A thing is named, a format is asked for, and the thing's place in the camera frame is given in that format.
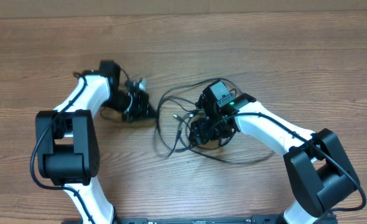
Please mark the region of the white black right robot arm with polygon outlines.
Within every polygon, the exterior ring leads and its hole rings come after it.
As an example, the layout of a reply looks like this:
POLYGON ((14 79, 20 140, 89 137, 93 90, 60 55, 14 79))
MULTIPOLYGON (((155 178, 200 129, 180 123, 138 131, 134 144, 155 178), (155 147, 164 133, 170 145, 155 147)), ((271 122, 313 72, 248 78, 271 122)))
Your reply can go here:
POLYGON ((337 204, 359 191, 359 178, 338 138, 329 129, 314 132, 300 128, 268 111, 243 93, 203 93, 195 104, 205 117, 191 124, 194 145, 230 138, 241 132, 261 141, 280 155, 286 167, 295 202, 279 215, 265 215, 263 223, 318 223, 337 204))

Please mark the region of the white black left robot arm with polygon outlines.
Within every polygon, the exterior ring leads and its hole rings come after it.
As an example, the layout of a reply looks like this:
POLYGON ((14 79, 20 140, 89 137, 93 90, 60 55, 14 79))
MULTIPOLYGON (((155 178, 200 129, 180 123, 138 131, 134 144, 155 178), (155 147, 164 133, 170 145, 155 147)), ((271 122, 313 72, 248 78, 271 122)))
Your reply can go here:
POLYGON ((119 223, 98 179, 100 149, 93 121, 98 111, 115 110, 124 122, 156 116, 144 80, 127 80, 125 90, 119 89, 123 72, 114 64, 73 73, 78 83, 68 98, 35 117, 32 180, 42 189, 66 192, 81 215, 81 223, 119 223))

